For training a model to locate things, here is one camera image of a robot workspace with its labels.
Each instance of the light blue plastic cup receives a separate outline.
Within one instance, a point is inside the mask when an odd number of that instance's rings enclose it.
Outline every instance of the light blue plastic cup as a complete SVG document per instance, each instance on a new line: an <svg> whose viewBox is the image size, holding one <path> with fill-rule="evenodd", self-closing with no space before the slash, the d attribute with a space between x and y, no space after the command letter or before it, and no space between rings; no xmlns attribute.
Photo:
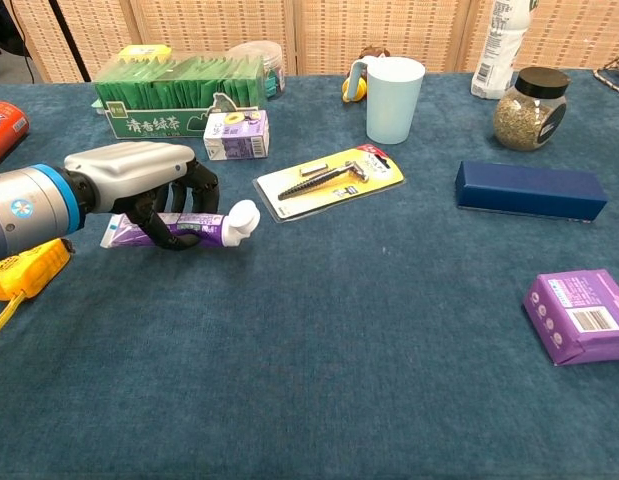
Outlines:
<svg viewBox="0 0 619 480"><path fill-rule="evenodd" d="M367 69L367 136L393 145L409 137L425 67L406 57L364 57L351 66L346 97L353 100Z"/></svg>

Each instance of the glass jar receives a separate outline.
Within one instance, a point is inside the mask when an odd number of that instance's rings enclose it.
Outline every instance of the glass jar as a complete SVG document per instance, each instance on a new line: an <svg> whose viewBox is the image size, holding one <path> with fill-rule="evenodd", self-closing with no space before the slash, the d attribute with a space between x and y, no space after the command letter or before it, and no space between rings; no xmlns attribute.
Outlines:
<svg viewBox="0 0 619 480"><path fill-rule="evenodd" d="M254 40L231 48L228 55L260 55L265 67L265 94L271 100L285 91L285 71L280 44L268 40Z"/></svg>
<svg viewBox="0 0 619 480"><path fill-rule="evenodd" d="M567 75L553 68L520 70L494 114L494 133L500 143L520 151L536 150L547 143L567 110L569 82Z"/></svg>

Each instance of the purple box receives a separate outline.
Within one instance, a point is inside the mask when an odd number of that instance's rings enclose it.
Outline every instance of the purple box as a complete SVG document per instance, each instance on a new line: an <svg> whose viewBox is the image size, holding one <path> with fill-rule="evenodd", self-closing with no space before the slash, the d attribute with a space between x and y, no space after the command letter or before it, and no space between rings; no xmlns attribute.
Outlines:
<svg viewBox="0 0 619 480"><path fill-rule="evenodd" d="M212 113L205 127L204 144L209 160L264 158L269 154L267 112Z"/></svg>
<svg viewBox="0 0 619 480"><path fill-rule="evenodd" d="M619 360L619 286L606 270L538 275L523 303L556 365Z"/></svg>

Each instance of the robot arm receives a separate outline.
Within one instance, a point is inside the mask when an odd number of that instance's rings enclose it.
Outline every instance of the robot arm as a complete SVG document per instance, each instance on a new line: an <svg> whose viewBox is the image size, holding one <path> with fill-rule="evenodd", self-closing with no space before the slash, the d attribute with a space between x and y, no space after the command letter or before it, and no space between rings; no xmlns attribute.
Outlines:
<svg viewBox="0 0 619 480"><path fill-rule="evenodd" d="M0 174L0 260L81 229L88 213L124 213L157 246L182 250L194 234L175 236L158 216L171 185L173 212L218 211L218 178L191 148L122 142L69 155L64 168L47 165Z"/></svg>

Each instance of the blue box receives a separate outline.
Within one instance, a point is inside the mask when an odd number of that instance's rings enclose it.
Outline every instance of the blue box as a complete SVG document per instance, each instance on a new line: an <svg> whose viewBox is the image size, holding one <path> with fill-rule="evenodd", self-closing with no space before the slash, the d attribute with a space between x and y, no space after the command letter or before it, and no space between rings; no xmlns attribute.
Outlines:
<svg viewBox="0 0 619 480"><path fill-rule="evenodd" d="M459 207L593 221L607 204L593 173L496 163L461 162Z"/></svg>

